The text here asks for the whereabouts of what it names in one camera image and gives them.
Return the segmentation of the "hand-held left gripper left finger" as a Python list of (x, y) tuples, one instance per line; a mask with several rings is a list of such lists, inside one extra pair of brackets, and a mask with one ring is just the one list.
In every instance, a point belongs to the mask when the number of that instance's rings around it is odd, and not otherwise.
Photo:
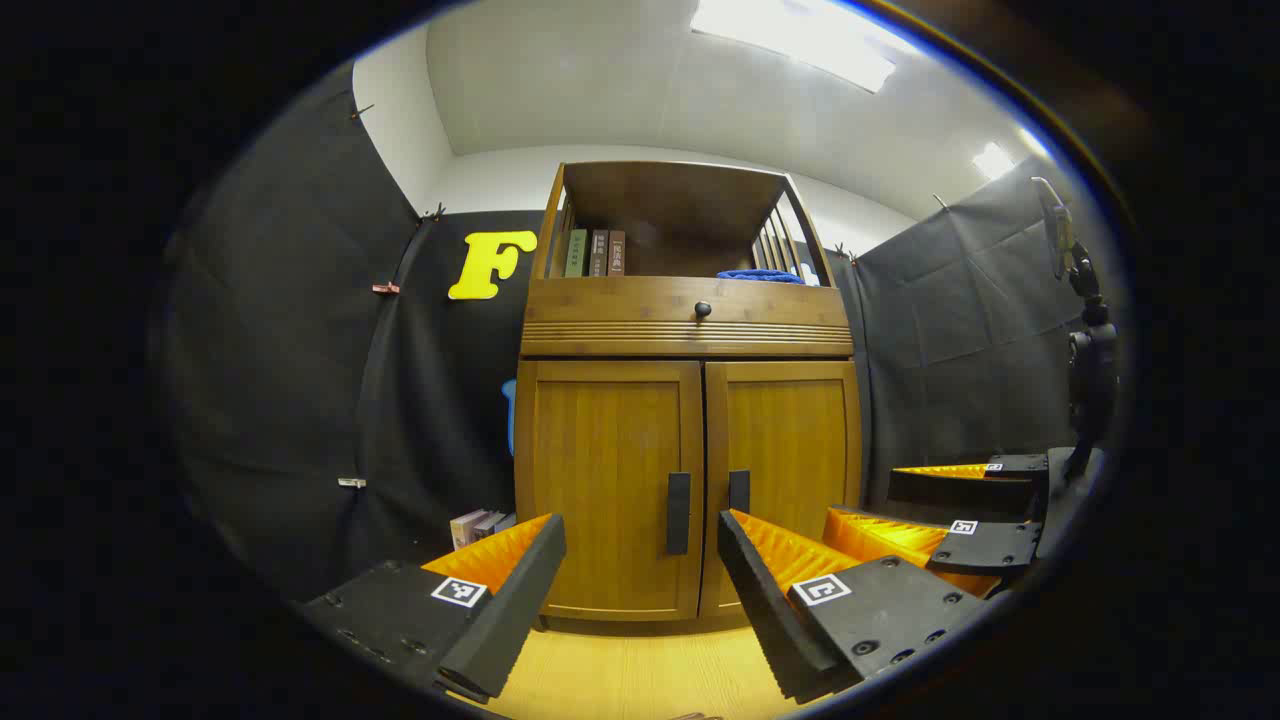
[(506, 688), (566, 550), (549, 512), (424, 565), (378, 564), (300, 610), (406, 685), (484, 705)]

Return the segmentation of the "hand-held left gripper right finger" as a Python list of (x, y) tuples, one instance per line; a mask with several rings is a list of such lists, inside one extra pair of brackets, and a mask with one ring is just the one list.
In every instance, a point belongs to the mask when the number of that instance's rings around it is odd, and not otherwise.
[(914, 664), (984, 606), (892, 550), (849, 555), (736, 509), (717, 534), (774, 680), (799, 705)]

